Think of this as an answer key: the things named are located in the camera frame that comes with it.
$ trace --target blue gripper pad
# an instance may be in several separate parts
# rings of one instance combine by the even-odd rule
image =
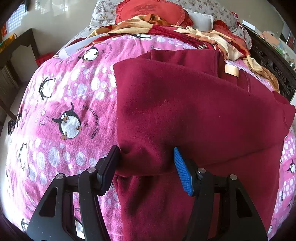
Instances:
[[[192,196],[194,191],[192,187],[192,178],[177,147],[174,148],[174,162],[184,191],[187,192],[189,196]]]

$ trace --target fabric fold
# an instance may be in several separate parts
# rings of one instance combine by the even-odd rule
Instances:
[[[268,229],[295,107],[242,70],[222,74],[223,63],[214,50],[152,50],[113,66],[124,240],[182,240],[193,199],[176,172],[175,146],[215,175],[236,174]]]

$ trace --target pillow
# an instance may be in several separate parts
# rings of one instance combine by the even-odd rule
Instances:
[[[115,24],[116,7],[119,0],[98,0],[94,8],[89,27],[92,29]]]
[[[170,0],[173,3],[179,4],[183,8],[193,12],[212,15],[215,20],[222,20],[229,27],[231,32],[236,31],[237,21],[231,11],[223,7],[215,0]]]
[[[116,23],[153,13],[171,24],[185,28],[193,25],[189,14],[180,5],[166,0],[124,0],[118,4],[116,13]]]
[[[189,9],[185,9],[191,20],[193,21],[192,27],[199,31],[212,31],[214,24],[214,17],[212,15],[202,14],[199,12],[192,12]]]

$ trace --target metal screw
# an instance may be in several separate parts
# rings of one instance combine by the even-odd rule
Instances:
[[[62,174],[62,173],[59,173],[59,174],[57,175],[57,177],[56,177],[56,178],[57,178],[58,180],[60,180],[60,179],[62,179],[63,177],[64,177],[64,174]]]
[[[231,180],[236,180],[237,179],[237,176],[234,175],[234,174],[230,174],[229,177],[230,177]]]
[[[204,174],[205,173],[205,169],[204,168],[199,168],[197,169],[197,171],[200,173],[200,174]]]
[[[95,167],[89,167],[89,168],[87,169],[87,171],[88,171],[89,173],[93,173],[95,170],[96,170]]]

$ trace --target red box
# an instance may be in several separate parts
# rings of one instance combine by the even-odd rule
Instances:
[[[51,59],[53,56],[54,56],[53,53],[44,54],[44,55],[40,56],[38,59],[36,59],[36,64],[39,67],[42,63],[44,63],[46,60]]]

